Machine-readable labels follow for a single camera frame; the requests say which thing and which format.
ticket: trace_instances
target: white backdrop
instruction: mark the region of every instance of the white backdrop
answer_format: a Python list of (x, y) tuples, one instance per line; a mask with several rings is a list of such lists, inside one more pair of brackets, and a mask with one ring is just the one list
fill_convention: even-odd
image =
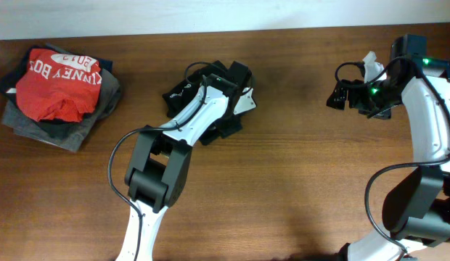
[(0, 39), (450, 22), (450, 0), (0, 0)]

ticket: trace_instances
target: stack of clothes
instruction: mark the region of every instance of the stack of clothes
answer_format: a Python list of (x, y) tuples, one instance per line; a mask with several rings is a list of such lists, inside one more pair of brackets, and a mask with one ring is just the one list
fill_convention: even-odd
[(0, 93), (9, 99), (2, 123), (17, 135), (78, 151), (95, 122), (121, 98), (112, 66), (50, 44), (31, 47), (0, 80)]

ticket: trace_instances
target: black cloth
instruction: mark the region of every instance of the black cloth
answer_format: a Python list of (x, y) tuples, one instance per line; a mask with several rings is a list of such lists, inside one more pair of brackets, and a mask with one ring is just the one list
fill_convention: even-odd
[[(28, 57), (30, 56), (32, 49), (48, 49), (58, 53), (62, 53), (62, 50), (56, 46), (32, 46), (26, 52), (25, 56), (20, 61), (20, 64), (9, 74), (0, 79), (0, 93), (5, 95), (15, 106), (17, 106), (15, 93), (7, 93), (11, 88), (15, 88), (18, 81), (26, 74), (28, 66)], [(95, 58), (99, 62), (101, 69), (106, 69), (109, 73), (112, 72), (113, 62), (106, 59)], [(72, 132), (78, 123), (68, 123), (64, 120), (42, 120), (39, 122), (34, 121), (35, 124), (43, 131), (46, 131), (52, 138), (66, 138), (69, 133)]]
[[(202, 75), (207, 77), (213, 73), (220, 77), (229, 76), (225, 73), (228, 71), (227, 68), (220, 61), (215, 61), (213, 64), (223, 70), (211, 65), (205, 66), (196, 70), (188, 77), (188, 80), (193, 83), (192, 85), (188, 84), (186, 80), (183, 80), (168, 93), (162, 95), (168, 107), (167, 117), (173, 118), (177, 116), (177, 114), (194, 99), (199, 91)], [(233, 133), (242, 130), (241, 116), (242, 115), (232, 115), (227, 119), (215, 121), (214, 124), (201, 135), (199, 141), (202, 145), (208, 145), (218, 137), (226, 138)]]

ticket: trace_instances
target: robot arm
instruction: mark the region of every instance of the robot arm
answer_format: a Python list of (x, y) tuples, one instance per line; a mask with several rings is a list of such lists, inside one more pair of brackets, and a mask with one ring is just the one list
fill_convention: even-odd
[[(174, 119), (161, 126), (169, 130), (139, 134), (125, 184), (129, 187), (131, 203), (142, 213), (142, 226), (139, 226), (138, 213), (131, 208), (117, 261), (132, 261), (138, 240), (137, 260), (152, 260), (160, 222), (167, 209), (178, 200), (186, 183), (193, 145), (218, 120), (241, 115), (256, 107), (252, 88), (245, 87), (251, 77), (248, 67), (234, 62), (229, 73), (228, 79), (234, 81), (210, 74), (193, 100)], [(150, 157), (160, 153), (168, 156), (167, 165)]]
[[(425, 56), (426, 39), (407, 35), (393, 45), (391, 59), (406, 57), (406, 62), (387, 67), (388, 78), (377, 78), (383, 66), (375, 62), (375, 54), (367, 55), (363, 63), (364, 85), (360, 81), (338, 83), (327, 100), (327, 106), (344, 109), (344, 101), (359, 113), (383, 120), (391, 118), (390, 108), (404, 104), (409, 116), (415, 162), (437, 162), (450, 154), (450, 62)], [(422, 70), (423, 77), (417, 77)], [(424, 77), (438, 92), (432, 92)], [(444, 191), (448, 199), (437, 199)], [(386, 197), (380, 229), (399, 241), (408, 253), (427, 247), (450, 243), (450, 161), (438, 166), (419, 166)], [(401, 248), (384, 239), (377, 231), (356, 243), (344, 247), (342, 260), (398, 260)]]

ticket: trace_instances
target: brown tabletop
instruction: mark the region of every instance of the brown tabletop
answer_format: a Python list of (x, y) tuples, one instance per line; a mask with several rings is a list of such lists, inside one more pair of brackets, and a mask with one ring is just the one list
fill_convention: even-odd
[[(76, 154), (15, 136), (1, 125), (0, 95), (0, 260), (117, 257), (129, 208), (107, 183), (110, 152), (130, 130), (168, 121), (161, 94), (188, 64), (216, 59), (249, 65), (258, 108), (242, 118), (239, 133), (196, 145), (184, 192), (162, 221), (155, 260), (283, 259), (359, 240), (372, 230), (364, 211), (368, 179), (412, 160), (408, 117), (397, 107), (392, 120), (368, 120), (325, 102), (340, 63), (375, 51), (386, 64), (390, 45), (405, 33), (427, 36), (428, 54), (450, 59), (450, 24), (0, 41), (0, 77), (30, 45), (49, 42), (111, 59), (124, 92)], [(349, 69), (342, 76), (360, 77)], [(123, 193), (135, 140), (121, 146), (114, 164)], [(385, 195), (410, 172), (376, 182), (377, 220)], [(450, 244), (415, 256), (450, 260)]]

